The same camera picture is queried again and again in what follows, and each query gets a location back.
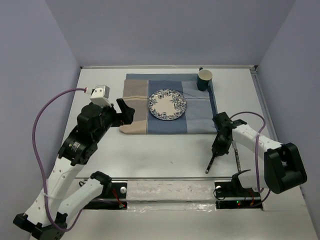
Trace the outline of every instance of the blue floral plate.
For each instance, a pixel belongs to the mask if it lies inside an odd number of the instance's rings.
[[[160,120],[175,120],[184,114],[186,107],[184,96],[173,89],[160,89],[148,99],[150,113]]]

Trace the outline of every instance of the screw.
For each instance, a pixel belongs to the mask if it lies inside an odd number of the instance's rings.
[[[216,186],[215,187],[215,191],[217,192],[217,193],[222,193],[222,187],[221,186]]]
[[[125,186],[122,186],[120,188],[120,193],[125,194],[127,192],[127,188]]]

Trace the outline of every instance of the table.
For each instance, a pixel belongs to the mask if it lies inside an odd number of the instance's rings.
[[[128,73],[140,74],[178,74],[197,73],[198,68],[157,68],[157,69],[82,69],[78,88],[97,85],[110,87],[109,99],[116,103],[123,95],[124,80]],[[218,112],[227,112],[229,116],[252,111],[262,114],[255,86],[249,69],[209,68],[213,73],[213,88]],[[77,124],[81,108],[87,105],[89,98],[81,92],[74,95],[65,135]],[[254,115],[241,115],[241,119],[258,130],[262,121]],[[269,136],[268,129],[263,132]],[[209,174],[205,170],[211,159],[211,145],[215,135],[125,135],[118,128],[111,128],[98,144],[98,151],[78,175],[89,177],[99,170],[113,178],[156,179],[156,178],[221,178],[230,177],[237,172],[233,151],[216,159]],[[254,169],[254,154],[238,144],[242,169]]]
[[[262,114],[249,69],[209,70],[214,76],[219,112],[226,111],[229,115],[240,111]],[[94,88],[96,85],[108,85],[109,99],[115,103],[122,96],[127,73],[197,71],[197,68],[82,69],[77,86]],[[75,126],[77,115],[88,101],[83,93],[75,94],[64,137]],[[261,127],[261,121],[255,116],[242,115],[241,119],[256,130]],[[262,133],[269,136],[269,129]],[[214,137],[209,134],[124,135],[117,128],[110,129],[100,141],[98,151],[75,179],[69,194],[79,188],[78,182],[82,178],[88,178],[99,170],[115,180],[127,180],[128,210],[84,210],[74,229],[66,233],[63,240],[316,240],[298,187],[279,195],[272,193],[263,204],[263,211],[215,209],[215,199],[211,194],[214,181],[230,178],[237,172],[237,166],[231,151],[214,162],[209,175],[204,173]],[[253,153],[240,144],[237,146],[241,168],[254,168]],[[150,190],[139,188],[139,184],[149,186]],[[172,186],[172,194],[164,194],[168,185]],[[140,203],[140,200],[156,202]]]

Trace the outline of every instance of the cloth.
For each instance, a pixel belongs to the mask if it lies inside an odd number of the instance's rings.
[[[184,114],[176,120],[164,121],[148,109],[148,98],[160,89],[174,89],[186,100]],[[197,88],[197,74],[127,74],[123,99],[135,109],[133,123],[119,130],[125,134],[215,134],[213,117],[217,106],[212,82],[208,90]]]

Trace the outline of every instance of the plate rim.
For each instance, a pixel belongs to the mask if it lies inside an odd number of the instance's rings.
[[[155,115],[155,114],[151,111],[151,107],[149,106],[149,101],[151,100],[151,97],[152,97],[152,96],[154,96],[154,95],[156,95],[156,94],[159,94],[159,93],[161,93],[161,92],[165,92],[165,91],[174,91],[175,94],[177,94],[178,96],[180,96],[180,97],[184,100],[184,102],[185,102],[185,107],[184,107],[184,109],[183,109],[183,112],[182,112],[179,116],[177,116],[177,117],[175,117],[175,118],[172,118],[172,119],[163,119],[163,118]],[[152,93],[152,94],[150,95],[150,97],[148,97],[147,106],[148,106],[149,112],[150,112],[155,118],[157,118],[157,119],[159,119],[159,120],[162,120],[162,121],[172,121],[172,120],[176,120],[176,119],[180,118],[180,117],[185,113],[185,111],[186,111],[186,109],[187,109],[187,100],[186,100],[186,98],[183,96],[183,94],[181,94],[179,91],[177,91],[177,90],[175,90],[175,89],[172,89],[172,88],[162,88],[162,89],[159,89],[159,90],[155,91],[154,93]]]

